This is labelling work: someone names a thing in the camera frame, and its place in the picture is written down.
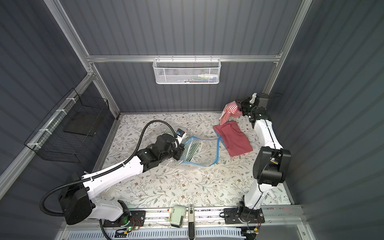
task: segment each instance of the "cable tie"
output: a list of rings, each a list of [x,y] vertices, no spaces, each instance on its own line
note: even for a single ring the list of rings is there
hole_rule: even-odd
[[[46,129],[39,129],[39,131],[47,131],[50,135],[52,135],[52,132],[51,131],[49,131],[49,129],[48,128],[46,128]]]
[[[71,99],[71,100],[73,100],[76,103],[76,99],[75,98],[66,98],[66,99]]]
[[[65,109],[58,109],[58,110],[56,110],[56,112],[58,112],[58,111],[62,111],[62,112],[64,112],[64,113],[65,113],[65,115],[67,115],[67,113],[66,113]]]

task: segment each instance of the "gray wall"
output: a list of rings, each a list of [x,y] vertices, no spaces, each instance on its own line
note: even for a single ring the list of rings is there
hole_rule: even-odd
[[[157,84],[152,63],[96,63],[122,112],[222,110],[261,92],[273,63],[222,63],[219,84]]]
[[[300,0],[66,0],[90,55],[274,55]],[[122,112],[212,111],[261,92],[273,63],[223,63],[219,84],[160,85],[150,63],[97,63]]]
[[[383,9],[314,1],[273,88],[286,182],[318,240],[383,236]]]
[[[43,1],[0,1],[0,172],[86,71]]]
[[[0,1],[0,172],[86,72],[44,2]],[[100,97],[91,84],[84,94]],[[91,171],[114,118],[108,113],[82,164],[35,157],[0,200],[0,239],[54,239],[63,218],[43,214],[40,198],[68,175]],[[57,196],[48,208],[60,211]]]
[[[65,0],[90,55],[273,55],[299,0]]]

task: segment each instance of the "metal frame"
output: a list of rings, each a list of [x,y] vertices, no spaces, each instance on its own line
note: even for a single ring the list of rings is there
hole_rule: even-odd
[[[93,73],[88,73],[83,80],[77,85],[75,91],[72,91],[69,96],[63,101],[63,103],[57,109],[64,109],[65,106],[72,101],[70,98],[74,98],[77,93],[81,94],[87,89],[87,87],[91,84],[95,75]],[[55,111],[53,115],[46,121],[46,123],[42,126],[42,129],[46,129],[60,114],[59,111]],[[36,135],[31,139],[30,143],[37,142],[38,139],[42,136],[43,131],[38,131]],[[13,160],[13,162],[4,170],[4,172],[0,176],[0,200],[8,191],[8,189],[12,186],[12,184],[19,177],[21,172],[27,167],[29,162],[35,156],[35,152],[29,149],[28,147],[24,147],[23,150],[17,155],[17,157]]]
[[[292,204],[295,204],[295,202],[293,201],[293,197],[292,197],[292,195],[291,195],[291,192],[289,191],[289,188],[288,188],[288,185],[287,185],[287,182],[286,182],[286,181],[283,182],[283,186],[284,186],[285,192],[287,192],[287,196],[288,196],[289,201],[290,201]]]
[[[274,62],[277,63],[280,60],[280,55],[250,55],[250,56],[108,56],[108,55],[91,55],[86,59],[92,63],[151,63],[154,59],[160,58],[162,61],[197,61],[197,60],[218,60],[221,62]]]
[[[272,91],[273,85],[275,84],[275,81],[277,77],[279,76],[279,73],[281,71],[281,68],[287,58],[287,55],[289,51],[291,50],[291,47],[293,45],[293,42],[296,38],[297,33],[299,32],[299,29],[301,27],[301,24],[303,23],[304,17],[308,12],[308,9],[310,8],[312,3],[312,0],[302,0],[300,7],[297,11],[297,14],[295,16],[295,20],[293,21],[290,30],[288,31],[288,36],[283,44],[283,48],[281,50],[281,56],[280,61],[276,64],[274,67],[272,74],[270,75],[268,81],[266,82],[263,93],[270,93]]]
[[[246,223],[226,225],[223,218],[219,217],[219,213],[224,208],[231,207],[195,207],[195,225],[199,227],[246,227]],[[169,216],[168,208],[159,209],[135,209],[145,210],[146,218],[145,224],[142,228],[168,228],[169,222],[165,220]],[[276,226],[276,225],[296,225],[301,233],[303,240],[314,240],[312,231],[307,223],[306,217],[300,205],[266,205],[263,206],[263,213],[265,223],[263,226]],[[186,227],[188,216],[186,215],[183,220],[183,226]],[[67,225],[62,223],[61,228],[55,239],[66,240],[71,231],[84,231],[84,230],[100,230],[100,225],[97,220],[85,220],[76,225]]]
[[[44,0],[44,2],[47,5],[53,17],[55,18],[57,24],[60,26],[64,35],[68,39],[68,42],[71,44],[73,50],[75,51],[77,57],[81,61],[83,67],[87,70],[87,72],[92,71],[96,74],[97,78],[95,78],[93,83],[99,90],[101,97],[108,100],[109,109],[111,110],[113,116],[116,118],[117,116],[120,115],[120,110],[115,100],[113,99],[111,93],[109,92],[107,86],[105,85],[105,82],[103,81],[97,68],[93,64],[88,62],[88,60],[86,59],[86,57],[89,55],[88,51],[85,48],[84,44],[82,43],[74,26],[72,25],[68,15],[65,13],[65,10],[61,5],[60,1]]]
[[[71,24],[67,14],[65,13],[60,0],[44,0],[47,7],[51,11],[61,30],[64,32],[66,38],[70,42],[72,48],[80,59],[84,68],[90,72],[94,73],[97,77],[93,80],[97,89],[103,98],[108,99],[110,110],[115,117],[120,115],[119,108],[116,102],[113,100],[107,86],[105,85],[99,71],[94,65],[95,62],[152,62],[153,59],[159,58],[160,56],[90,56],[83,45],[80,37],[78,36],[74,26]],[[283,44],[281,54],[273,56],[161,56],[162,58],[168,58],[170,60],[176,60],[177,58],[190,58],[195,60],[196,58],[220,58],[222,62],[274,62],[276,63],[273,68],[271,75],[263,89],[263,92],[269,93],[281,71],[282,65],[284,64],[287,55],[292,47],[292,44],[296,38],[298,30],[304,20],[304,17],[312,3],[312,0],[302,0],[300,8],[295,16],[295,20],[291,25],[291,28],[288,32],[287,38]],[[110,136],[113,136],[114,128],[111,129]],[[0,177],[0,198],[4,193],[9,189],[13,184],[15,179],[21,173],[21,171],[26,167],[29,161],[34,156],[34,152],[30,151],[27,148],[27,152],[24,149],[19,156],[14,160],[14,162],[7,168],[7,170]],[[195,208],[197,210],[196,216],[197,227],[202,227],[205,225],[209,226],[221,226],[225,222],[223,219],[218,217],[219,212],[221,212],[223,207],[211,207],[211,208]],[[162,224],[159,224],[159,221],[165,221],[164,218],[168,216],[167,209],[145,209],[147,211],[147,220],[146,224],[153,224],[152,226],[147,227],[163,227]],[[303,214],[303,211],[300,205],[276,205],[268,206],[265,210],[263,209],[266,223],[265,225],[284,225],[284,224],[296,224],[298,229],[304,233],[309,232],[310,228],[306,222],[306,218]],[[96,221],[84,221],[73,226],[67,226],[64,222],[63,228],[60,229],[56,238],[67,236],[67,233],[71,230],[84,230],[84,229],[99,229],[98,222]]]

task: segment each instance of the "red and white striped cloth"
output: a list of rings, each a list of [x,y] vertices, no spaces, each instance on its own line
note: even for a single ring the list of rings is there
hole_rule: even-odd
[[[242,114],[243,113],[239,111],[237,103],[235,101],[228,103],[227,105],[225,105],[223,113],[220,116],[220,125],[223,125],[224,123],[226,123],[229,117],[238,118]]]

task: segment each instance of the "white vent grille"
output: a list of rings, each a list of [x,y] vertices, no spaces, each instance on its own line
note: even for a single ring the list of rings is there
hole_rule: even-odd
[[[211,61],[153,61],[153,70],[158,84],[217,84],[221,62]]]
[[[124,238],[115,238],[116,230],[106,230],[111,239],[187,239],[188,228],[151,228],[133,231]],[[227,237],[227,238],[245,238],[241,236],[241,229],[235,227],[203,227],[196,229],[196,238],[201,237]],[[68,240],[105,240],[99,230],[71,231]]]

